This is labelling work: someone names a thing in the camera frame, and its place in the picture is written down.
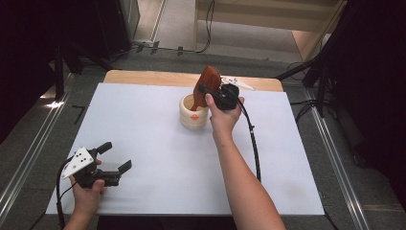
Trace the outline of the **brown wooden scoop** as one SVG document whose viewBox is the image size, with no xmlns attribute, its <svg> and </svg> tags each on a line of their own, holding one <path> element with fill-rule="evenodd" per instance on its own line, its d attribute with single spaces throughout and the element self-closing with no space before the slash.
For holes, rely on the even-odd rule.
<svg viewBox="0 0 406 230">
<path fill-rule="evenodd" d="M 219 72 L 211 65 L 206 66 L 193 89 L 193 104 L 191 111 L 196 111 L 198 107 L 207 106 L 205 93 L 200 89 L 201 86 L 215 92 L 220 84 L 221 77 Z"/>
</svg>

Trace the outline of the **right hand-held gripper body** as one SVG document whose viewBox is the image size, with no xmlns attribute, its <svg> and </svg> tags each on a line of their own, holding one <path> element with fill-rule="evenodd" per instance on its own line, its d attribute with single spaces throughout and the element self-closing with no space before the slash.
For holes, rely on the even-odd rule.
<svg viewBox="0 0 406 230">
<path fill-rule="evenodd" d="M 214 103 L 220 110 L 233 110 L 241 104 L 239 88 L 255 91 L 256 88 L 237 78 L 223 78 L 219 88 L 212 93 Z"/>
</svg>

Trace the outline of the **white board sheet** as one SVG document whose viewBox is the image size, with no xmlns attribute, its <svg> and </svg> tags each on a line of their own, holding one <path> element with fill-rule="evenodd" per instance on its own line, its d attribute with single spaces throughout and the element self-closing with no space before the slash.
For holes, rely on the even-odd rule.
<svg viewBox="0 0 406 230">
<path fill-rule="evenodd" d="M 180 122 L 179 103 L 189 87 L 101 83 L 72 146 L 112 148 L 101 167 L 132 168 L 107 190 L 102 215 L 228 216 L 229 208 L 211 126 Z M 242 91 L 247 116 L 234 140 L 284 216 L 323 212 L 305 149 L 283 92 Z"/>
</svg>

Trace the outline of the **cream cup with orange mark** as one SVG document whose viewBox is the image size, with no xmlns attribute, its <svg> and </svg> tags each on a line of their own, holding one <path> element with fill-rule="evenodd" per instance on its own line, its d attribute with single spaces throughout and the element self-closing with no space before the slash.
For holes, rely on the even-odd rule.
<svg viewBox="0 0 406 230">
<path fill-rule="evenodd" d="M 181 124 L 189 129 L 200 129 L 207 124 L 209 108 L 199 106 L 192 110 L 194 105 L 193 94 L 184 96 L 179 103 L 179 116 Z"/>
</svg>

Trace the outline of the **aluminium floor rail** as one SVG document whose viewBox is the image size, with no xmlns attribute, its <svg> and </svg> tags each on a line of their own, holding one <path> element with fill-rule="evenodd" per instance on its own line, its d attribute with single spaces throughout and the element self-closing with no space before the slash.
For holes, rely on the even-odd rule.
<svg viewBox="0 0 406 230">
<path fill-rule="evenodd" d="M 0 192 L 0 226 L 5 222 L 5 219 L 7 218 L 12 205 L 17 199 L 25 181 L 27 180 L 37 157 L 41 153 L 41 150 L 47 141 L 64 104 L 68 100 L 75 77 L 75 74 L 69 74 L 63 81 L 65 92 L 62 94 L 59 100 L 52 101 L 51 103 L 44 105 L 46 108 L 46 117 L 44 118 L 44 121 L 41 123 L 39 130 L 25 151 L 24 156 L 19 162 L 19 165 L 13 173 L 10 181 Z"/>
<path fill-rule="evenodd" d="M 323 118 L 316 108 L 311 109 L 312 116 L 322 137 L 331 166 L 337 178 L 341 193 L 350 212 L 352 222 L 356 230 L 371 230 L 362 205 L 354 191 L 350 178 L 341 160 L 339 151 L 327 127 L 326 119 Z"/>
</svg>

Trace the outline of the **person's right hand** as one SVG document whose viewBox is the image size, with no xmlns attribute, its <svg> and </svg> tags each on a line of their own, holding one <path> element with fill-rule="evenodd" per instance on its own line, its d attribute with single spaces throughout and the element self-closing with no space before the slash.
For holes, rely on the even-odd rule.
<svg viewBox="0 0 406 230">
<path fill-rule="evenodd" d="M 211 94 L 206 94 L 205 100 L 212 114 L 211 124 L 214 140 L 219 143 L 232 141 L 233 130 L 241 115 L 241 109 L 236 107 L 233 110 L 220 110 Z"/>
</svg>

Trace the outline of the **black metal stand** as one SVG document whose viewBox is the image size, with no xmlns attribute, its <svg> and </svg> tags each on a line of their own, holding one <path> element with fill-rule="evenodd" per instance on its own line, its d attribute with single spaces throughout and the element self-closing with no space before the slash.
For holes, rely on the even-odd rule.
<svg viewBox="0 0 406 230">
<path fill-rule="evenodd" d="M 111 64 L 103 61 L 100 57 L 97 57 L 75 42 L 57 39 L 55 41 L 54 67 L 56 83 L 55 100 L 58 102 L 60 102 L 62 100 L 62 97 L 65 95 L 63 62 L 68 65 L 73 73 L 80 74 L 82 72 L 83 65 L 79 60 L 79 56 L 84 56 L 85 58 L 90 59 L 105 71 L 110 71 L 113 69 L 113 66 Z"/>
<path fill-rule="evenodd" d="M 336 38 L 337 34 L 332 33 L 325 42 L 325 45 L 321 48 L 320 52 L 315 57 L 276 76 L 276 80 L 283 81 L 307 69 L 307 73 L 302 79 L 302 84 L 304 87 L 311 87 L 316 82 L 318 82 L 318 92 L 314 105 L 322 118 L 324 118 L 324 96 L 326 94 L 327 77 L 329 70 L 327 60 L 331 53 L 331 49 L 336 43 Z"/>
</svg>

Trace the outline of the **black cabinet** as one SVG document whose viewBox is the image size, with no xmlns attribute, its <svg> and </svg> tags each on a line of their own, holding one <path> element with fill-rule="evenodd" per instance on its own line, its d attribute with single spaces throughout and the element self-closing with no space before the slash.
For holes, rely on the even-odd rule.
<svg viewBox="0 0 406 230">
<path fill-rule="evenodd" d="M 138 0 L 96 0 L 101 21 L 103 58 L 129 51 L 136 34 L 140 11 Z"/>
</svg>

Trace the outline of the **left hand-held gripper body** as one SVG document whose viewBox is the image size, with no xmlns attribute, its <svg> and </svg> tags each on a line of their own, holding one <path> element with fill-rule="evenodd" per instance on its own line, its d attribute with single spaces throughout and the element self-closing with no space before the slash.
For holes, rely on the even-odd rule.
<svg viewBox="0 0 406 230">
<path fill-rule="evenodd" d="M 61 178 L 66 179 L 72 175 L 81 188 L 91 188 L 98 179 L 104 181 L 105 187 L 118 186 L 121 174 L 99 169 L 96 163 L 98 155 L 96 149 L 79 148 L 62 168 Z"/>
</svg>

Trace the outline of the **light wooden shelf unit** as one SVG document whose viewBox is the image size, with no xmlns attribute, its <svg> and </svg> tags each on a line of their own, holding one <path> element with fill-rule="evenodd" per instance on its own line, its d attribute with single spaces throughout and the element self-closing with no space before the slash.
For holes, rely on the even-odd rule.
<svg viewBox="0 0 406 230">
<path fill-rule="evenodd" d="M 291 30 L 302 60 L 318 54 L 348 0 L 214 0 L 214 22 Z"/>
</svg>

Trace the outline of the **dark curtain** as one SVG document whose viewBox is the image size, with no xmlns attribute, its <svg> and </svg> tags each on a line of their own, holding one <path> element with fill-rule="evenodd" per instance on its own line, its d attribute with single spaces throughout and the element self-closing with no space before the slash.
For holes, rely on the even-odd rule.
<svg viewBox="0 0 406 230">
<path fill-rule="evenodd" d="M 331 67 L 362 135 L 354 150 L 406 207 L 406 0 L 349 0 L 340 28 Z"/>
<path fill-rule="evenodd" d="M 0 0 L 0 144 L 56 82 L 56 47 L 73 72 L 71 46 L 79 16 L 91 0 Z"/>
</svg>

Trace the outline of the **person's left hand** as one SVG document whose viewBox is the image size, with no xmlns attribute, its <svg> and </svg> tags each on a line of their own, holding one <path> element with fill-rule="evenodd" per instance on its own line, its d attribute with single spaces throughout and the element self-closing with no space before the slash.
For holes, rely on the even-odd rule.
<svg viewBox="0 0 406 230">
<path fill-rule="evenodd" d="M 102 195 L 105 193 L 104 181 L 98 179 L 91 188 L 81 188 L 73 176 L 70 177 L 70 180 L 73 185 L 75 199 L 73 215 L 81 219 L 92 218 L 100 206 Z"/>
</svg>

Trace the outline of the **person's dark clothing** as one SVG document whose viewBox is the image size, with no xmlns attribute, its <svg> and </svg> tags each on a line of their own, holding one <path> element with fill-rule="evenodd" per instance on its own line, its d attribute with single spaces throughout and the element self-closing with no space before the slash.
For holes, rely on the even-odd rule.
<svg viewBox="0 0 406 230">
<path fill-rule="evenodd" d="M 237 227 L 231 217 L 101 216 L 97 230 L 237 230 Z"/>
</svg>

